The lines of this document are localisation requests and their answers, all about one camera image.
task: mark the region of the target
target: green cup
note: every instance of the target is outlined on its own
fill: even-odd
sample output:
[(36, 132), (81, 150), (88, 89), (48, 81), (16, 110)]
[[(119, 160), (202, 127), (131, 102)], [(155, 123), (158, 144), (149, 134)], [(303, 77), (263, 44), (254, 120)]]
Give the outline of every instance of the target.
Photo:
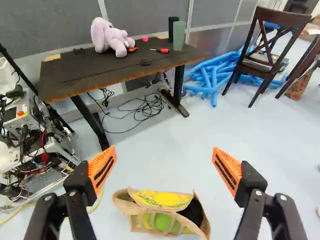
[(173, 23), (173, 50), (181, 51), (185, 43), (186, 22), (175, 21)]

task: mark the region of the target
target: gray wall panel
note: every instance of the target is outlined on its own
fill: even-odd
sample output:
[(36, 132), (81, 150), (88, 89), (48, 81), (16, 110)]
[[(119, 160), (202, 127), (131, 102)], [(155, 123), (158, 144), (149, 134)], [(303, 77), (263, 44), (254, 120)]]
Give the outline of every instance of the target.
[(0, 42), (14, 58), (91, 42), (97, 0), (1, 0)]
[(109, 21), (130, 36), (168, 31), (168, 17), (187, 21), (189, 0), (104, 0)]
[(190, 32), (189, 44), (218, 56), (226, 52), (231, 27)]
[(239, 2), (240, 0), (194, 0), (191, 27), (233, 23)]
[(237, 51), (245, 44), (251, 24), (235, 26), (226, 47), (226, 51)]
[(256, 10), (256, 5), (257, 0), (242, 0), (236, 21), (250, 21)]

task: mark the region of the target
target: black desk leg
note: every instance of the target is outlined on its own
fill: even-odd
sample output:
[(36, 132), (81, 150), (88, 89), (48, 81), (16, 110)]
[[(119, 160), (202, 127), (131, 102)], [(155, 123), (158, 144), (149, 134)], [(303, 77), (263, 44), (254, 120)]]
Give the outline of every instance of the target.
[(109, 148), (110, 145), (106, 137), (105, 130), (102, 126), (102, 122), (100, 121), (99, 114), (91, 114), (91, 112), (84, 104), (84, 102), (81, 100), (79, 95), (72, 96), (71, 100), (74, 103), (74, 105), (78, 108), (80, 113), (83, 115), (84, 119), (88, 122), (96, 136), (98, 137), (101, 149), (106, 150), (107, 148)]
[(161, 94), (186, 118), (189, 117), (189, 112), (180, 104), (184, 73), (185, 65), (177, 66), (175, 68), (173, 97), (170, 95), (169, 91), (165, 89), (161, 90)]
[(60, 115), (57, 115), (57, 118), (60, 120), (60, 122), (62, 123), (62, 125), (64, 127), (66, 127), (72, 134), (75, 133), (75, 131), (70, 127), (70, 125), (60, 116)]

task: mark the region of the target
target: wooden chair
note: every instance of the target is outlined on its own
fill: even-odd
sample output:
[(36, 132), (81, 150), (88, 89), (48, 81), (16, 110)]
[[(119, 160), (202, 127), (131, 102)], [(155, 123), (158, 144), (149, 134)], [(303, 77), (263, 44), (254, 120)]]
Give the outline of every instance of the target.
[[(272, 79), (278, 73), (279, 69), (284, 65), (284, 62), (286, 61), (284, 58), (287, 52), (295, 43), (301, 31), (305, 28), (310, 19), (311, 15), (278, 11), (258, 6), (255, 10), (253, 21), (244, 43), (240, 58), (222, 95), (227, 93), (234, 79), (234, 82), (237, 83), (242, 73), (262, 78), (264, 80), (248, 106), (251, 108), (259, 94), (263, 93), (268, 88)], [(253, 51), (247, 53), (257, 21), (261, 30), (263, 44), (257, 46)], [(267, 40), (267, 34), (263, 24), (264, 21), (278, 24), (281, 26), (282, 31), (278, 31), (273, 38)], [(283, 49), (280, 56), (277, 57), (272, 55), (269, 44), (273, 43), (278, 38), (289, 32), (292, 32), (292, 37)], [(259, 51), (263, 48), (265, 48), (266, 56), (264, 54), (259, 54)]]

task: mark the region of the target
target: chair seat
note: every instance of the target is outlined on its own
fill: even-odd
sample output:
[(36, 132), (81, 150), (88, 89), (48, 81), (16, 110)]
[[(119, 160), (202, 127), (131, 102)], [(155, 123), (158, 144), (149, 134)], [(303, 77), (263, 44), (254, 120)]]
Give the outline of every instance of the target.
[[(278, 59), (278, 55), (272, 54), (272, 61), (275, 64), (277, 59)], [(281, 61), (280, 67), (282, 67), (284, 65), (284, 63), (288, 62), (289, 60), (287, 58), (284, 58)], [(268, 57), (260, 54), (260, 53), (253, 53), (250, 56), (246, 56), (243, 61), (242, 64), (245, 66), (248, 66), (250, 68), (254, 68), (257, 70), (260, 70), (264, 73), (268, 73), (271, 69), (272, 69), (272, 65), (269, 63), (268, 61)]]
[[(269, 64), (269, 65), (271, 65), (271, 63), (269, 63), (269, 61), (268, 61), (268, 57), (267, 57), (266, 55), (260, 54), (260, 53), (258, 53), (258, 52), (255, 52), (255, 53), (249, 55), (249, 56), (246, 57), (246, 58), (248, 58), (248, 59), (250, 59), (250, 60), (253, 60), (253, 61), (260, 62), (260, 63), (262, 63), (262, 64)], [(271, 58), (272, 58), (273, 64), (275, 64), (276, 61), (278, 60), (279, 56), (276, 55), (276, 54), (271, 54)], [(283, 63), (286, 63), (286, 62), (288, 62), (288, 61), (289, 61), (288, 58), (283, 58), (283, 60), (281, 61), (281, 63), (283, 64)]]
[(242, 64), (252, 69), (257, 69), (264, 73), (268, 73), (272, 69), (272, 66), (270, 65), (259, 63), (247, 58), (243, 59)]

